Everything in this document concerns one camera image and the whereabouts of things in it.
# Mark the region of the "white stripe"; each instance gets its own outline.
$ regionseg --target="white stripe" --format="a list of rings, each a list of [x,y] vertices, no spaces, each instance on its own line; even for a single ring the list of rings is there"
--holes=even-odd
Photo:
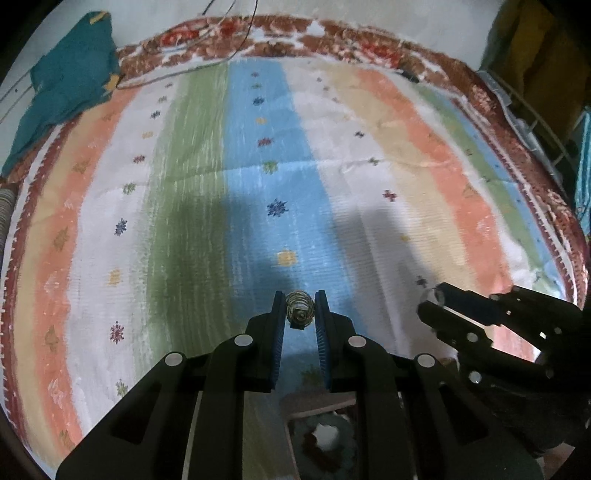
[[[83,434],[119,400],[115,387],[119,380],[131,388],[145,374],[136,371],[134,362],[145,291],[132,278],[138,268],[134,252],[143,240],[136,226],[145,214],[142,207],[154,148],[178,81],[171,88],[164,87],[167,83],[143,87],[125,108],[80,208],[67,292],[66,338],[72,398]],[[168,100],[158,103],[163,95]],[[160,116],[150,118],[156,110]],[[143,139],[147,131],[154,135]],[[145,160],[134,163],[137,155]],[[129,195],[123,193],[126,183],[137,184]],[[121,219],[127,220],[127,230],[117,236],[115,226]],[[109,285],[110,274],[117,269],[121,280]],[[117,344],[110,338],[115,322],[124,328],[124,339]]]

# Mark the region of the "screw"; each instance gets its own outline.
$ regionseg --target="screw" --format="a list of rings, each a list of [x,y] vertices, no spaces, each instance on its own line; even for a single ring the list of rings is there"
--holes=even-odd
[[[249,346],[252,343],[252,337],[243,333],[234,339],[234,343],[238,346]]]
[[[435,359],[431,355],[427,355],[426,353],[419,355],[417,358],[417,362],[421,367],[424,368],[431,368],[435,366]]]
[[[183,356],[177,352],[169,353],[164,359],[164,363],[166,363],[169,367],[176,367],[177,365],[183,363]]]
[[[470,372],[470,375],[468,375],[468,379],[470,379],[472,383],[478,385],[480,382],[482,382],[482,375],[480,374],[480,372],[473,371]]]
[[[349,345],[355,348],[361,348],[367,344],[367,340],[359,335],[349,337]]]

